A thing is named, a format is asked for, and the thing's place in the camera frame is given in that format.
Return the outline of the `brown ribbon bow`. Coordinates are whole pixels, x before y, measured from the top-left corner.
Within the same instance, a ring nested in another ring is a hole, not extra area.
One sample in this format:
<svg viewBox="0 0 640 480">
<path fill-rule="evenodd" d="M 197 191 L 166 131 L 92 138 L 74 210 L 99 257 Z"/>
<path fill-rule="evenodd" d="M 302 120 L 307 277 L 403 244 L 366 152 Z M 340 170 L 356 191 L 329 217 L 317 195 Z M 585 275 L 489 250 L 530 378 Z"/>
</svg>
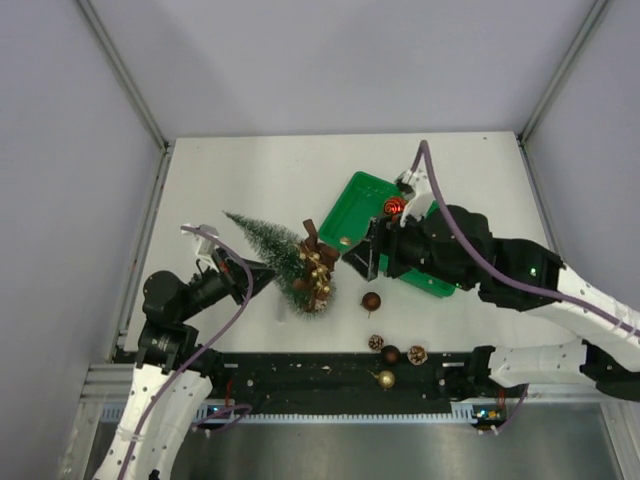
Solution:
<svg viewBox="0 0 640 480">
<path fill-rule="evenodd" d="M 335 264 L 340 258 L 340 252 L 320 241 L 314 222 L 307 219 L 303 222 L 307 237 L 297 245 L 299 259 L 302 261 L 302 273 L 294 280 L 292 286 L 295 291 L 306 295 L 303 303 L 307 313 L 321 313 L 314 310 L 316 299 L 325 299 L 335 293 L 332 274 Z"/>
</svg>

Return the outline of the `red glitter bauble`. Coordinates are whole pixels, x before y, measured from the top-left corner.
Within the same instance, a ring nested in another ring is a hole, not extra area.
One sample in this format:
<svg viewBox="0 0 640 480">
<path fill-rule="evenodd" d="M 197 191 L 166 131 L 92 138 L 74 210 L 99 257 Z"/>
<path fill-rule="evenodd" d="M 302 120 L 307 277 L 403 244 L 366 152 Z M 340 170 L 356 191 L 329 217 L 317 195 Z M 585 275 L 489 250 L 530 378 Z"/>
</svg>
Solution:
<svg viewBox="0 0 640 480">
<path fill-rule="evenodd" d="M 389 197 L 383 204 L 383 213 L 391 216 L 402 214 L 406 204 L 406 200 L 401 196 Z"/>
</svg>

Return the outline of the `small green christmas tree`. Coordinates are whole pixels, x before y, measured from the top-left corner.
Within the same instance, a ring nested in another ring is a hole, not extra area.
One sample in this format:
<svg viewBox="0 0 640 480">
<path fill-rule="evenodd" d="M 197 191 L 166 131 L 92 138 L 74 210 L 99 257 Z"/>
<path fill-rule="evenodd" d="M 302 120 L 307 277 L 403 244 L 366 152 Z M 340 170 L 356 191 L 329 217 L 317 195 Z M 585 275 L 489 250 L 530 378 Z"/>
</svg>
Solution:
<svg viewBox="0 0 640 480">
<path fill-rule="evenodd" d="M 294 313 L 306 317 L 318 317 L 328 311 L 336 293 L 333 274 L 335 293 L 330 297 L 329 306 L 321 313 L 305 312 L 303 303 L 306 295 L 295 291 L 292 286 L 294 280 L 302 273 L 303 264 L 299 259 L 297 245 L 307 237 L 304 227 L 305 234 L 299 235 L 280 224 L 232 212 L 227 212 L 225 216 L 242 231 L 258 258 L 275 271 L 275 283 Z"/>
</svg>

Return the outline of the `dark brown bauble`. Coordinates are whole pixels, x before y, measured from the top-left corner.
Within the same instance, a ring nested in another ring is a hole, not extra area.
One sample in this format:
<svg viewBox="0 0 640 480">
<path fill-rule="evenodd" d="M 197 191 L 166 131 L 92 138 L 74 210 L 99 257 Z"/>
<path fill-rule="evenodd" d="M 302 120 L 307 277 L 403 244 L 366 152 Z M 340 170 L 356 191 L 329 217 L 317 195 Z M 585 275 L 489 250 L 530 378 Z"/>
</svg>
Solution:
<svg viewBox="0 0 640 480">
<path fill-rule="evenodd" d="M 400 350 L 393 345 L 386 345 L 381 349 L 381 358 L 386 365 L 396 365 L 401 358 Z"/>
</svg>

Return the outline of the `pine cone pair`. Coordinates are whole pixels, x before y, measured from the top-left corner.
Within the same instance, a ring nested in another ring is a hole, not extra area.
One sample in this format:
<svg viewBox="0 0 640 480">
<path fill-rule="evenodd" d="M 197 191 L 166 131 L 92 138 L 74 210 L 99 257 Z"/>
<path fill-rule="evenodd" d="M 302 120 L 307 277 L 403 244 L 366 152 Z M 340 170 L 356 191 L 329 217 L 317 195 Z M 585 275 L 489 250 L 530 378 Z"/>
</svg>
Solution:
<svg viewBox="0 0 640 480">
<path fill-rule="evenodd" d="M 414 366 L 424 364 L 428 359 L 426 349 L 420 345 L 411 346 L 407 351 L 407 359 Z"/>
</svg>

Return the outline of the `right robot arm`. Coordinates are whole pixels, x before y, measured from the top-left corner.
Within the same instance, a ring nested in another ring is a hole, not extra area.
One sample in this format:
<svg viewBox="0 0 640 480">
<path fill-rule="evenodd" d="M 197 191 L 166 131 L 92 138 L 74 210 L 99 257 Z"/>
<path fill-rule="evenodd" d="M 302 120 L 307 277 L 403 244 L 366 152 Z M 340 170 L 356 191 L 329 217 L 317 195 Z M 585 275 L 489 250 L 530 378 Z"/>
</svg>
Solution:
<svg viewBox="0 0 640 480">
<path fill-rule="evenodd" d="M 416 270 L 575 335 L 557 345 L 476 347 L 463 371 L 478 395 L 525 384 L 574 384 L 639 399 L 638 312 L 589 285 L 545 247 L 494 237 L 481 214 L 446 205 L 420 220 L 374 217 L 342 259 L 367 281 L 381 272 L 398 278 Z"/>
</svg>

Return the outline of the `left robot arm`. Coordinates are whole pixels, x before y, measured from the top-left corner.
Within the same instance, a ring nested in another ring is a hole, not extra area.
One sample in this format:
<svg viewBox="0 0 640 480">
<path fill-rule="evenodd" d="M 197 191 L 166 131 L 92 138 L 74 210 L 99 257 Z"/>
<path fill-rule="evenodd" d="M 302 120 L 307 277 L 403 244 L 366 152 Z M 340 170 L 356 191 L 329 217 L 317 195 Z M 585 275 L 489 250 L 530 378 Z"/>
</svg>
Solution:
<svg viewBox="0 0 640 480">
<path fill-rule="evenodd" d="M 221 353 L 198 343 L 189 319 L 226 298 L 244 308 L 275 277 L 267 265 L 236 260 L 221 248 L 196 266 L 189 282 L 168 270 L 144 282 L 146 320 L 128 398 L 96 479 L 170 478 L 197 410 L 227 382 Z"/>
</svg>

